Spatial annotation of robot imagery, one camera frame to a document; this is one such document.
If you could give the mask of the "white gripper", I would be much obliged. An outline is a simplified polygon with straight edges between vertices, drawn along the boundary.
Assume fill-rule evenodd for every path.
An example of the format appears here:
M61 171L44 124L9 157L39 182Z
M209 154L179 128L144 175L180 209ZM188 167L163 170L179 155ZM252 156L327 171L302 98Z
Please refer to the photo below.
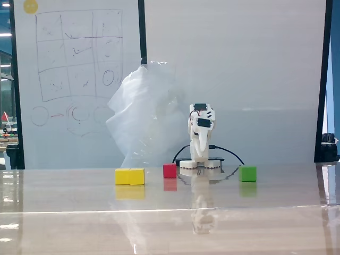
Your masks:
M208 158L210 130L214 128L215 123L214 110L192 110L189 114L189 133L191 133L191 158L200 157ZM198 126L201 129L198 133L194 132L192 126Z

